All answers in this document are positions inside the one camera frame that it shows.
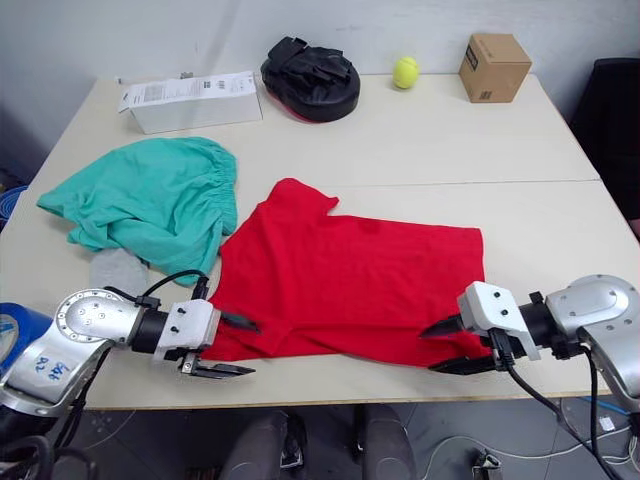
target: tennis ball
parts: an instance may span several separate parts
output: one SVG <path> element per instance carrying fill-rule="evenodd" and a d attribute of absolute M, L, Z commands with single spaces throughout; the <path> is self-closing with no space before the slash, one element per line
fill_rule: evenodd
<path fill-rule="evenodd" d="M 411 57 L 402 57 L 393 69 L 393 83 L 398 88 L 411 88 L 418 79 L 418 63 Z"/>

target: white box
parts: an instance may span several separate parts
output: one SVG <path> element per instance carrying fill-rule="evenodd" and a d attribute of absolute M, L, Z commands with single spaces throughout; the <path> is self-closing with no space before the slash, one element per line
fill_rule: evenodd
<path fill-rule="evenodd" d="M 252 72 L 131 85 L 118 112 L 125 110 L 147 134 L 262 120 Z"/>

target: white wall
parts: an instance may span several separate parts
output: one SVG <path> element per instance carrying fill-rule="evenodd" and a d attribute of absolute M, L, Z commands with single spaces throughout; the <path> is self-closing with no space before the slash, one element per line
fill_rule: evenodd
<path fill-rule="evenodd" d="M 0 0 L 0 145 L 35 171 L 94 78 L 257 70 L 284 34 L 361 73 L 401 55 L 441 73 L 470 33 L 512 32 L 567 116 L 595 59 L 638 56 L 639 18 L 638 0 Z"/>

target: white table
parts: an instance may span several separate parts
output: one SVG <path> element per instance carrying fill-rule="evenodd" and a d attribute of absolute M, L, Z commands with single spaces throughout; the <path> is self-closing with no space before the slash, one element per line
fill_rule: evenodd
<path fill-rule="evenodd" d="M 340 197 L 335 213 L 480 227 L 487 280 L 512 289 L 520 302 L 531 291 L 551 292 L 591 273 L 640 285 L 635 238 L 535 77 L 507 105 L 468 103 L 457 76 L 423 76 L 411 92 L 391 90 L 388 82 L 363 77 L 358 109 L 332 124 L 297 122 L 261 92 L 262 122 L 168 136 L 207 136 L 238 157 L 240 221 L 276 180 L 295 176 Z M 96 84 L 21 198 L 0 235 L 0 300 L 51 314 L 66 295 L 87 286 L 92 254 L 66 243 L 71 225 L 39 210 L 35 201 L 108 150 L 146 138 L 132 119 L 115 113 L 118 96 L 115 85 Z M 392 118 L 400 119 L 395 126 Z M 164 304 L 188 294 L 176 285 L 161 290 Z M 174 364 L 152 364 L 148 355 L 115 352 L 92 387 L 89 406 L 526 396 L 496 372 L 453 377 L 339 355 L 241 363 L 257 372 L 212 381 L 179 375 Z M 518 368 L 551 396 L 588 390 L 582 359 L 558 362 L 546 354 L 540 362 L 520 361 Z"/>

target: tiled floor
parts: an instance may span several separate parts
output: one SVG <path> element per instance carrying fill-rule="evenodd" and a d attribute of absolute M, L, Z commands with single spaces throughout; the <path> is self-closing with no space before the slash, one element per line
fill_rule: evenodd
<path fill-rule="evenodd" d="M 490 446 L 522 455 L 545 454 L 574 445 L 551 413 L 533 400 L 397 404 L 394 408 L 405 423 L 413 445 L 418 471 L 424 474 L 433 447 L 452 435 L 475 437 Z M 589 404 L 565 399 L 569 421 L 585 437 Z M 234 439 L 248 422 L 265 409 L 137 412 L 112 438 L 90 448 L 99 462 L 102 479 L 185 478 L 188 467 L 212 467 L 223 463 Z M 352 415 L 349 405 L 300 407 L 295 411 L 306 423 L 309 436 L 308 478 L 315 480 L 360 479 L 360 467 L 351 458 Z M 609 410 L 616 427 L 626 419 Z M 87 412 L 74 444 L 87 447 L 105 439 L 130 416 L 130 412 Z M 601 451 L 623 455 L 628 433 L 604 439 Z M 429 479 L 471 479 L 470 462 L 477 446 L 466 440 L 448 443 L 433 461 Z M 601 480 L 604 474 L 580 449 L 568 455 L 543 460 L 521 460 L 497 454 L 503 462 L 505 480 Z M 627 464 L 615 467 L 625 479 L 640 475 Z M 72 460 L 57 468 L 56 479 L 81 479 Z"/>

